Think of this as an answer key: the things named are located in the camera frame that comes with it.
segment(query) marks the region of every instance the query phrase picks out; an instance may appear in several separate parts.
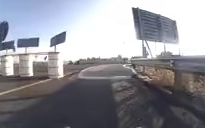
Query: asphalt road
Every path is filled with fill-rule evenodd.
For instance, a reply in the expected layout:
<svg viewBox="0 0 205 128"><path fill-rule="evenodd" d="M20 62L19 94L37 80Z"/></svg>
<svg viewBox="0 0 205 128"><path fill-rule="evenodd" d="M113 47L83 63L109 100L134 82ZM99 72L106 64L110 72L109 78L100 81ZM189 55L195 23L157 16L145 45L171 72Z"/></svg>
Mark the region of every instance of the asphalt road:
<svg viewBox="0 0 205 128"><path fill-rule="evenodd" d="M0 128L205 128L132 74L122 65L101 65L4 95Z"/></svg>

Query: guardrail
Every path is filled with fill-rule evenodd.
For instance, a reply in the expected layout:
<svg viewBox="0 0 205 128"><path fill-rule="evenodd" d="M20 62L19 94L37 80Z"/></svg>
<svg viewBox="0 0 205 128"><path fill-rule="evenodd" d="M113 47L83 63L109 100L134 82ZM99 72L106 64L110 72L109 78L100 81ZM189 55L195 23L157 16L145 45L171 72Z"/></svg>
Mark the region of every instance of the guardrail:
<svg viewBox="0 0 205 128"><path fill-rule="evenodd" d="M155 66L186 72L205 73L205 56L181 56L156 59L132 59L132 64Z"/></svg>

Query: sky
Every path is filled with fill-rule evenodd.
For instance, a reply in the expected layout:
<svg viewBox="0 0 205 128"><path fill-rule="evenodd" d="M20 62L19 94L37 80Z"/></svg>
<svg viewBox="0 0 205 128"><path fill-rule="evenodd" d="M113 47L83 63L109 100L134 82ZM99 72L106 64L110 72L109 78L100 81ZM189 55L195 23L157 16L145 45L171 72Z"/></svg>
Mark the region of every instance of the sky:
<svg viewBox="0 0 205 128"><path fill-rule="evenodd" d="M57 47L65 60L131 57L141 55L131 7L177 21L179 45L166 44L168 51L205 54L205 0L0 0L0 22L9 22L7 41L40 37L40 47L29 52L52 51L50 38L67 31ZM148 43L154 55L163 51L163 44Z"/></svg>

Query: white barrel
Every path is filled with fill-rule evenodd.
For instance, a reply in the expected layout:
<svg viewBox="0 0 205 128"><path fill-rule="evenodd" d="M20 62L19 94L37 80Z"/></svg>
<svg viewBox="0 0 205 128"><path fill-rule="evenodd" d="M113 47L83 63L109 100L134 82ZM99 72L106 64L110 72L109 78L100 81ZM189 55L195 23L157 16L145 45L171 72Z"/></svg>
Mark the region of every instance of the white barrel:
<svg viewBox="0 0 205 128"><path fill-rule="evenodd" d="M48 75L51 79L63 77L63 61L58 52L48 54Z"/></svg>
<svg viewBox="0 0 205 128"><path fill-rule="evenodd" d="M3 76L14 75L13 56L3 56L1 59L1 72Z"/></svg>
<svg viewBox="0 0 205 128"><path fill-rule="evenodd" d="M32 54L21 54L19 56L19 75L21 77L33 76L33 60Z"/></svg>

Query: road marking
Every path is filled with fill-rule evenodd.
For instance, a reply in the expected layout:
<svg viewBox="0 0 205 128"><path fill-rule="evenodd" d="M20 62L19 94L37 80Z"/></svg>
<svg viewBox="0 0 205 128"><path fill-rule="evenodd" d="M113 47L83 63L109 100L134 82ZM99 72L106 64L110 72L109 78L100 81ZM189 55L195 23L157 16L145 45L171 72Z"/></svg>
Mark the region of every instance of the road marking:
<svg viewBox="0 0 205 128"><path fill-rule="evenodd" d="M38 81L38 82L35 82L35 83L32 83L32 84L27 84L27 85L24 85L22 87L18 87L18 88L14 88L14 89L11 89L11 90L4 91L4 92L0 92L0 96L6 95L6 94L9 94L9 93L12 93L12 92L20 91L20 90L23 90L25 88L29 88L29 87L32 87L32 86L35 86L35 85L38 85L38 84L46 83L50 80L52 80L52 79L46 79L46 80Z"/></svg>
<svg viewBox="0 0 205 128"><path fill-rule="evenodd" d="M133 69L133 68L131 68L131 67L125 65L125 64L123 65L123 67L124 67L124 68L128 68L128 69L132 70L132 72L133 72L134 74L137 74L137 72L135 71L135 69Z"/></svg>

